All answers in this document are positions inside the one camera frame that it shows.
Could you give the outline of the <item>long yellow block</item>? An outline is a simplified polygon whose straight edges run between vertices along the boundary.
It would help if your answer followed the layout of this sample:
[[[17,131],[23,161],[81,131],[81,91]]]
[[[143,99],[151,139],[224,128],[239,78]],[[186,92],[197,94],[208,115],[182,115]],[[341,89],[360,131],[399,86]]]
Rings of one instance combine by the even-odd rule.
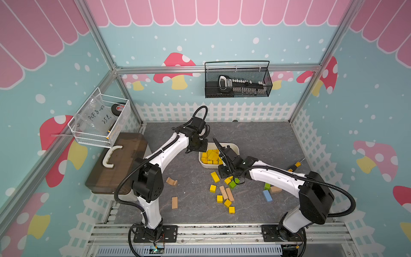
[[[201,162],[203,164],[208,164],[208,153],[202,153]]]

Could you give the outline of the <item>large yellow front block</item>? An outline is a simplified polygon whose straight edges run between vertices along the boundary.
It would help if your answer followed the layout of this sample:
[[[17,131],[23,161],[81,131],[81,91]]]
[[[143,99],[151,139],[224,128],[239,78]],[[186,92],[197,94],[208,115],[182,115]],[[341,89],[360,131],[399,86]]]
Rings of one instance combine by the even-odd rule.
[[[218,161],[219,156],[215,150],[207,150],[209,161]]]

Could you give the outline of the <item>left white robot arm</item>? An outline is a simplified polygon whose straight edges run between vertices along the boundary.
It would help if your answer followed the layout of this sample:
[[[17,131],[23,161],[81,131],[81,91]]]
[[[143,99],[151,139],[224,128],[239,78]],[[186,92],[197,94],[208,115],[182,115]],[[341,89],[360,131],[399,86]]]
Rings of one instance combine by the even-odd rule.
[[[148,238],[157,246],[157,242],[164,238],[163,219],[159,211],[158,198],[163,192],[163,173],[168,164],[181,152],[205,153],[208,147],[207,136],[210,134],[210,126],[206,124],[205,118],[208,107],[199,107],[189,121],[173,128],[171,138],[153,154],[147,158],[140,159],[133,170],[125,176],[113,193],[115,202],[121,205],[137,208],[142,215],[141,224],[133,224],[129,228],[127,241],[132,254],[139,256],[132,242],[132,234],[137,232],[138,227],[148,235]],[[131,181],[131,189],[138,202],[123,200],[119,192]]]

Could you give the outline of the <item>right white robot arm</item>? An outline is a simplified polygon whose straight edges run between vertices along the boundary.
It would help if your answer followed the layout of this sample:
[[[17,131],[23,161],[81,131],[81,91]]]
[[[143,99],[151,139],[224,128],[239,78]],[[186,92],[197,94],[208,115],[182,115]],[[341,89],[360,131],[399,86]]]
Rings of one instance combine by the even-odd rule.
[[[280,219],[276,227],[276,234],[285,242],[293,236],[300,237],[302,247],[298,253],[300,257],[305,254],[307,248],[306,229],[309,226],[322,225],[327,218],[344,217],[355,211],[356,201],[354,197],[345,189],[326,183],[319,173],[314,171],[308,174],[291,172],[270,166],[251,156],[242,159],[231,147],[222,146],[216,138],[213,141],[224,163],[221,167],[226,169],[234,179],[238,179],[241,183],[247,179],[264,182],[299,199],[299,204]],[[347,210],[339,213],[330,212],[335,201],[332,191],[341,193],[350,201]]]

